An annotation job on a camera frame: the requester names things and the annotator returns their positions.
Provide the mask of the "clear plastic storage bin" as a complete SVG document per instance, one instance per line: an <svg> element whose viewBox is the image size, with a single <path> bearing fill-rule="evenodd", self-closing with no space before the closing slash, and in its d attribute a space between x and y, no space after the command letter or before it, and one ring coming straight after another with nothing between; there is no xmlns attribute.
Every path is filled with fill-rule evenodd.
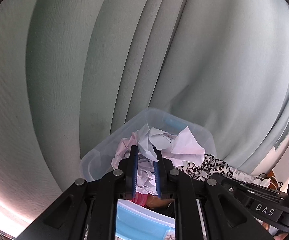
<svg viewBox="0 0 289 240"><path fill-rule="evenodd" d="M166 144L185 128L190 129L197 143L206 153L216 155L211 133L191 122L155 108L146 108L113 132L100 144L89 151L81 160L80 175L88 182L102 178L115 170L118 163L128 157L132 145L145 144L147 150L153 148L150 142L155 137L157 143ZM175 220L156 213L130 200L119 200L117 204L116 237L119 239L165 239L175 236Z"/></svg>

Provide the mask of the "leopard print scrunchie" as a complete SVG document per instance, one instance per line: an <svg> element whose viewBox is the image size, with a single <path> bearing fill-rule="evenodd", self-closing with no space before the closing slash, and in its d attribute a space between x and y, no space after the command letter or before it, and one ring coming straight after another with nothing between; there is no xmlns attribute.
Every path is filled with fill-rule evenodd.
<svg viewBox="0 0 289 240"><path fill-rule="evenodd" d="M205 181L213 174L219 174L230 179L232 179L234 175L232 168L230 168L227 162L211 154L205 154L204 161L199 166L195 165L195 163L185 162L183 166L179 166L176 169L198 181Z"/></svg>

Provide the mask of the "green curtain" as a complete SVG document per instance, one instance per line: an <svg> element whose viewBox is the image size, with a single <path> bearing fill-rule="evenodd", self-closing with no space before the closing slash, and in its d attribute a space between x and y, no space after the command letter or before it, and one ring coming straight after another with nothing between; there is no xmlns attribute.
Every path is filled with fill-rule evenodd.
<svg viewBox="0 0 289 240"><path fill-rule="evenodd" d="M257 169L289 135L286 0L3 0L0 230L19 235L148 107Z"/></svg>

